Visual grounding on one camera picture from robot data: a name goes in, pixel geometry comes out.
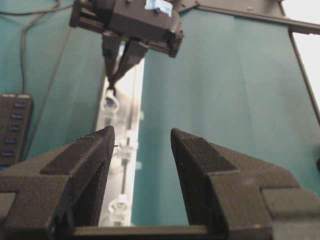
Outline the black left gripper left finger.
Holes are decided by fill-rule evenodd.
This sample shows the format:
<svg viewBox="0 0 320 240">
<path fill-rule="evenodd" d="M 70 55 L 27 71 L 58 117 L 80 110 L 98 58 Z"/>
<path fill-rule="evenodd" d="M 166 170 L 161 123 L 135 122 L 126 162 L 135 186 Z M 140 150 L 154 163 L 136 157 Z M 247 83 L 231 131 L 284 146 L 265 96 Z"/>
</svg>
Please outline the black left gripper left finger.
<svg viewBox="0 0 320 240">
<path fill-rule="evenodd" d="M 63 240 L 97 226 L 115 145 L 112 126 L 0 172 L 0 237 Z"/>
</svg>

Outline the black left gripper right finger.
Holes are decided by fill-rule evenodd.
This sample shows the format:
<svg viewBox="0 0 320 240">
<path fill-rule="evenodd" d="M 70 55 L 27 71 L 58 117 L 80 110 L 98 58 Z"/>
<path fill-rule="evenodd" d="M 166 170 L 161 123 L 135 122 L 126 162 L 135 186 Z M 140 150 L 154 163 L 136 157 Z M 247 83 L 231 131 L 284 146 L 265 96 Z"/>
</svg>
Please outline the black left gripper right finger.
<svg viewBox="0 0 320 240">
<path fill-rule="evenodd" d="M 191 225 L 227 240 L 317 240 L 320 199 L 286 168 L 174 128 L 170 134 Z"/>
</svg>

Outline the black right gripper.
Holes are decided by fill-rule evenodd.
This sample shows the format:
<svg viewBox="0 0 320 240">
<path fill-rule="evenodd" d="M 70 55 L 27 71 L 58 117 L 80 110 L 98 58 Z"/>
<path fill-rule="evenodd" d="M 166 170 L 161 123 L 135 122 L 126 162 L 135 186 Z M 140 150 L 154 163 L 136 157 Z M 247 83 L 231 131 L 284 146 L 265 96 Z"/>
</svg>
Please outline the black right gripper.
<svg viewBox="0 0 320 240">
<path fill-rule="evenodd" d="M 145 57 L 149 46 L 174 58 L 184 32 L 180 15 L 173 9 L 171 17 L 158 10 L 146 10 L 145 0 L 76 0 L 72 6 L 69 26 L 80 27 L 102 35 L 105 74 L 115 85 L 131 68 Z M 117 57 L 121 39 L 128 41 L 120 59 Z"/>
</svg>

